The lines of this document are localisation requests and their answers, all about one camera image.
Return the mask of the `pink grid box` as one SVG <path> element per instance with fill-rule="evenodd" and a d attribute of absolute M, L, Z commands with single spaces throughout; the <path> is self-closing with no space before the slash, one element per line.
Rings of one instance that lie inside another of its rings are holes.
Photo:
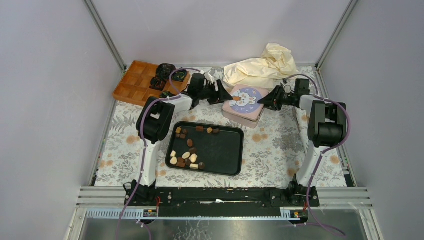
<path fill-rule="evenodd" d="M 233 110 L 231 107 L 223 107 L 222 115 L 225 118 L 234 121 L 244 127 L 255 129 L 262 117 L 264 108 L 262 105 L 260 105 L 257 108 L 248 107 L 247 110 L 249 112 L 245 113 L 245 110 L 238 112 Z"/>

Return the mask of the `silver metal tray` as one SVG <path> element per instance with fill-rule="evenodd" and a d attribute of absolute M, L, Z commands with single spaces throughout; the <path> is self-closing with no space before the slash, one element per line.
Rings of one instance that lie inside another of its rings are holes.
<path fill-rule="evenodd" d="M 233 100 L 226 101 L 222 107 L 230 107 L 234 111 L 241 112 L 245 110 L 245 113 L 249 112 L 248 107 L 258 108 L 260 105 L 258 101 L 269 94 L 269 91 L 265 88 L 252 87 L 243 84 L 237 84 L 230 95 Z"/>

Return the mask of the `black plastic tray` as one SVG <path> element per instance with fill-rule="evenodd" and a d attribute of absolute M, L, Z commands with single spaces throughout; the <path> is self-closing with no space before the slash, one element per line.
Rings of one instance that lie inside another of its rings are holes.
<path fill-rule="evenodd" d="M 188 147 L 188 139 L 193 147 Z M 233 177 L 241 172 L 243 147 L 240 128 L 180 121 L 171 132 L 165 164 L 172 169 Z M 191 155 L 183 159 L 186 152 Z"/>

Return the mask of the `metal serving tongs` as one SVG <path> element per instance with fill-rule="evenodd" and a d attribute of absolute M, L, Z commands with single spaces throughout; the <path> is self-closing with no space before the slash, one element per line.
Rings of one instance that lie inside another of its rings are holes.
<path fill-rule="evenodd" d="M 294 121 L 296 123 L 296 127 L 298 129 L 298 132 L 301 133 L 301 127 L 300 127 L 300 123 L 299 123 L 299 120 L 298 120 L 298 112 L 297 112 L 297 110 L 298 109 L 296 107 L 293 107 L 292 113 L 293 113 Z"/>

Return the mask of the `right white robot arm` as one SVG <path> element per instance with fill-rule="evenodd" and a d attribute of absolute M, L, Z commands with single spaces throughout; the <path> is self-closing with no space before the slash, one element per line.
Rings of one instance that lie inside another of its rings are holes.
<path fill-rule="evenodd" d="M 306 158 L 286 193 L 287 201 L 293 206 L 301 205 L 307 196 L 313 195 L 315 176 L 319 173 L 325 154 L 343 145 L 351 131 L 351 119 L 346 104 L 312 94 L 311 85 L 315 86 L 316 83 L 310 77 L 296 74 L 293 90 L 286 91 L 287 85 L 280 84 L 258 101 L 272 111 L 280 111 L 283 106 L 292 106 L 309 115 Z"/>

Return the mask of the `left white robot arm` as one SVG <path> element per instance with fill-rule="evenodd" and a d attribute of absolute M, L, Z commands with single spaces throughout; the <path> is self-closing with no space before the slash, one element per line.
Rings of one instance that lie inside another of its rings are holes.
<path fill-rule="evenodd" d="M 155 192 L 151 188 L 156 183 L 156 164 L 161 142 L 167 137 L 174 114 L 194 109 L 201 100 L 210 105 L 222 104 L 231 99 L 220 79 L 209 81 L 200 75 L 191 78 L 186 89 L 176 95 L 158 98 L 151 96 L 145 103 L 136 122 L 142 152 L 139 158 L 138 177 L 131 183 L 131 197 L 144 206 L 152 204 Z"/>

